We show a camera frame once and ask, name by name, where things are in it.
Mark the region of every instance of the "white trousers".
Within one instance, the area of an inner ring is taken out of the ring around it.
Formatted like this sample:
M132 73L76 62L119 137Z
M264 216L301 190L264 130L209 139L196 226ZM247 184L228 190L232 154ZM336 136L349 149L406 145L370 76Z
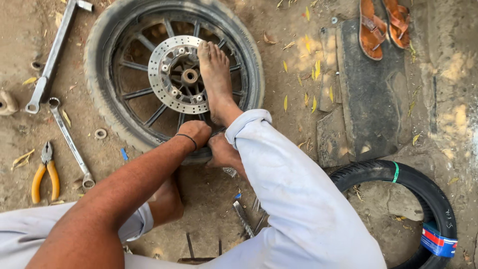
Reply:
M267 110L243 113L226 130L271 227L201 268L385 269L375 239L327 174L275 130ZM24 268L74 203L0 214L0 264ZM119 230L122 242L151 230L147 203ZM125 254L126 268L191 268Z

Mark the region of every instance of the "green sticker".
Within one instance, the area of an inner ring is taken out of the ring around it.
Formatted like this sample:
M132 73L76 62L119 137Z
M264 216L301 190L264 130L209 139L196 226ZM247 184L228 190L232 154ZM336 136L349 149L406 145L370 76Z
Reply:
M398 164L396 162L393 162L395 164L395 176L393 176L393 183L397 181L398 178Z

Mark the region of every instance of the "wrench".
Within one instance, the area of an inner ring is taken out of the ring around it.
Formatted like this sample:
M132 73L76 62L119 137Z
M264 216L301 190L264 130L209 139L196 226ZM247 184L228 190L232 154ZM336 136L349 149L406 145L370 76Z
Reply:
M74 14L77 7L93 12L93 4L83 0L69 0L66 4L65 13L63 14L63 19L58 28L58 32L56 33L55 41L53 42L45 68L43 69L43 74L38 79L32 99L25 107L25 110L28 113L37 114L40 110L40 102L42 101L45 91L52 84L51 80L55 75L56 63L60 59L60 53L65 44L66 34L73 24Z
M83 188L85 189L93 188L95 186L95 181L93 180L93 176L91 175L87 165L81 158L81 155L78 152L78 149L76 148L75 143L73 143L73 139L70 136L70 132L66 128L65 123L63 122L63 118L60 115L60 112L58 112L58 107L61 104L60 100L58 98L52 97L48 100L48 104L50 106L50 111L52 112L53 117L55 117L56 123L58 123L58 126L60 126L60 130L63 133L63 136L65 137L66 143L68 143L68 146L70 146L70 149L73 152L73 155L75 156L76 161L78 162L81 170L85 174L83 177Z

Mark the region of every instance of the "blue tape piece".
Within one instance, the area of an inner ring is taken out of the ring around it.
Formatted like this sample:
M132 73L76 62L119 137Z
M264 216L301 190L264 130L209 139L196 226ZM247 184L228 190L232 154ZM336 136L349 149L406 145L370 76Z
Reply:
M124 150L123 147L121 148L121 154L123 154L123 159L124 159L125 161L127 161L127 160L128 160L128 155L126 155L126 151Z
M395 176L393 176L393 181L392 182L395 183L395 182L397 182L399 170L398 170L398 164L394 161L392 161L392 162L395 164Z
M424 223L420 244L437 256L453 258L458 240L440 236L440 232Z

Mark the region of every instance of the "black wrist band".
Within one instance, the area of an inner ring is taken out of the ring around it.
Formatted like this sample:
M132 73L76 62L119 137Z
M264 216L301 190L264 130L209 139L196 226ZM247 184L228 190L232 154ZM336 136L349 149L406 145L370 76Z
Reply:
M191 141L193 141L193 143L194 143L194 150L193 150L193 151L196 151L196 150L197 150L196 141L194 141L194 139L193 139L192 137L188 136L187 134L176 134L176 135L182 135L182 136L185 136L185 137L191 139Z

